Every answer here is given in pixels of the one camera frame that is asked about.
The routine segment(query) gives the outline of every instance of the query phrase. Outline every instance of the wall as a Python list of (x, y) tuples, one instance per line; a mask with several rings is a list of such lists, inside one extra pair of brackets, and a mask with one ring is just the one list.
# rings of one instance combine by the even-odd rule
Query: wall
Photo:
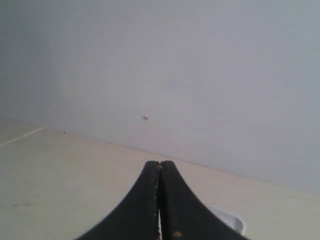
[(319, 7), (2, 1), (0, 115), (319, 194)]

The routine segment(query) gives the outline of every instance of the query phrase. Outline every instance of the beige floor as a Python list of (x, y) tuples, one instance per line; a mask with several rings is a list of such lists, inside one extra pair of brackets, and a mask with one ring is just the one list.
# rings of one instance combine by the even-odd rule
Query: beige floor
[[(74, 239), (119, 203), (145, 161), (166, 159), (5, 119), (0, 146), (4, 240)], [(174, 161), (202, 202), (245, 220), (252, 240), (320, 239), (320, 196)]]

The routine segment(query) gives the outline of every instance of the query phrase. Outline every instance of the floor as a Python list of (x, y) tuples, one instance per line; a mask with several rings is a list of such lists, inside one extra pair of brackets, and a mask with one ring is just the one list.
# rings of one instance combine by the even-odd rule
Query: floor
[[(0, 118), (4, 240), (72, 240), (104, 218), (160, 155)], [(173, 159), (207, 205), (241, 216), (252, 240), (319, 240), (320, 196)]]

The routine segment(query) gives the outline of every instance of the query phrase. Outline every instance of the small white object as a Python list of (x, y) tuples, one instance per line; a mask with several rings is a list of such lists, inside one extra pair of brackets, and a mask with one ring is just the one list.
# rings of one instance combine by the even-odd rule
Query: small white object
[(233, 213), (224, 211), (216, 206), (209, 205), (207, 208), (222, 222), (227, 224), (230, 228), (240, 233), (241, 235), (245, 234), (246, 231), (246, 223), (245, 221), (238, 215)]

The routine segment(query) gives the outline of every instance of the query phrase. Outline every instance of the white wall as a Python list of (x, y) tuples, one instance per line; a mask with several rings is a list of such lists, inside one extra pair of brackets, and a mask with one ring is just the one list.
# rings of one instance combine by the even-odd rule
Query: white wall
[(0, 114), (320, 194), (319, 8), (5, 0)]

